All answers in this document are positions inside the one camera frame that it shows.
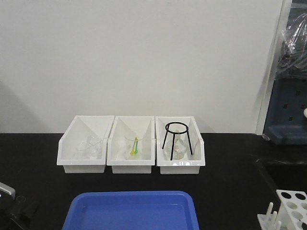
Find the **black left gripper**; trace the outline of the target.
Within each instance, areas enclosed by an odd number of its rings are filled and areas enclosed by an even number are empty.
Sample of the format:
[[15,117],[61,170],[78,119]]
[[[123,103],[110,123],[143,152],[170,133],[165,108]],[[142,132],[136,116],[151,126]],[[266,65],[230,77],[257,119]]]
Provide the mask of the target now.
[[25,203],[17,204],[13,197],[4,192],[0,191],[0,229],[9,230],[12,224],[12,220],[21,220],[26,224],[30,225],[34,214],[37,212],[39,203],[32,202],[25,207]]

